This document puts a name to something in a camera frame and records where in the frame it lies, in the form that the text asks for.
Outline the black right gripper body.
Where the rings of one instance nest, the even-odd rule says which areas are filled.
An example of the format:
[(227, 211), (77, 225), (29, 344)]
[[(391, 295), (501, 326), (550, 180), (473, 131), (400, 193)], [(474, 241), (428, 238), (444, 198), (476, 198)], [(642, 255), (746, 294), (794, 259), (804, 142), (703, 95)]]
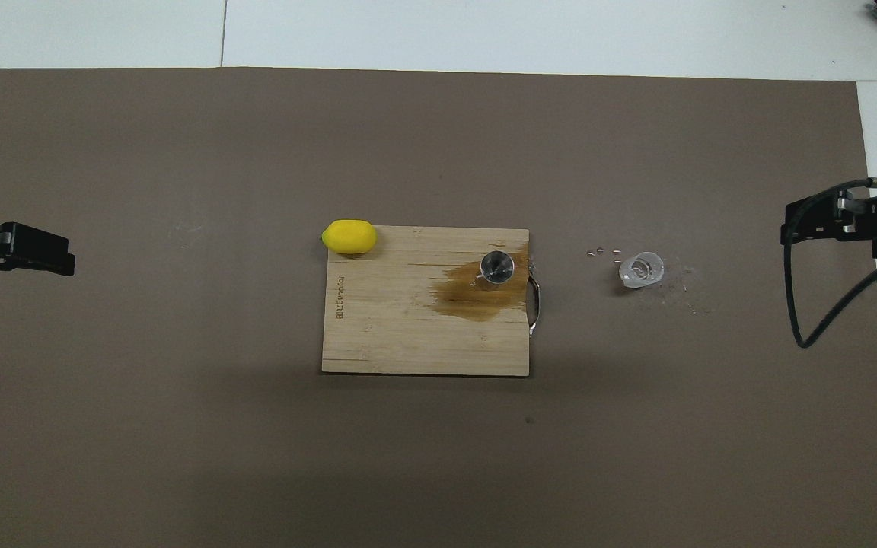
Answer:
[(837, 239), (870, 241), (877, 238), (877, 197), (856, 197), (852, 190), (837, 192)]

